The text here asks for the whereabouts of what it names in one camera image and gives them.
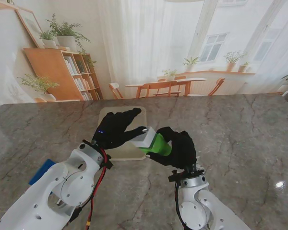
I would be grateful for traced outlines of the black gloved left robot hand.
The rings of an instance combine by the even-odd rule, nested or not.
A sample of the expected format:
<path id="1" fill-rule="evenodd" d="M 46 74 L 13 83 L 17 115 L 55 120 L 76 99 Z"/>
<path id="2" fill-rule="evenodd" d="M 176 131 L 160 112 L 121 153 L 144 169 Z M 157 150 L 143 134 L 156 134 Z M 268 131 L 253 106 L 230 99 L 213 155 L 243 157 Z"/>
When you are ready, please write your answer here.
<path id="1" fill-rule="evenodd" d="M 145 126 L 139 126 L 130 131 L 126 130 L 140 113 L 140 108 L 134 108 L 125 112 L 107 113 L 96 129 L 93 140 L 99 147 L 108 150 L 117 148 L 125 142 L 142 135 L 144 130 L 146 130 Z"/>

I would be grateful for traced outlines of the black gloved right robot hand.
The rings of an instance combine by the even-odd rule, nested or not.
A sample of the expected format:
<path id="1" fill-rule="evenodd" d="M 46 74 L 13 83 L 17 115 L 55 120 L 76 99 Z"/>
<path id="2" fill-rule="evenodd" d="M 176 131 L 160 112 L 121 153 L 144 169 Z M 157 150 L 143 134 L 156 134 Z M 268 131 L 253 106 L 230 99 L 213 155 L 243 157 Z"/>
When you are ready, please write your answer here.
<path id="1" fill-rule="evenodd" d="M 161 156 L 157 153 L 148 152 L 150 159 L 164 165 L 178 169 L 196 164 L 196 150 L 192 138 L 186 131 L 177 132 L 170 127 L 160 128 L 157 133 L 161 134 L 165 142 L 171 141 L 171 153 Z"/>

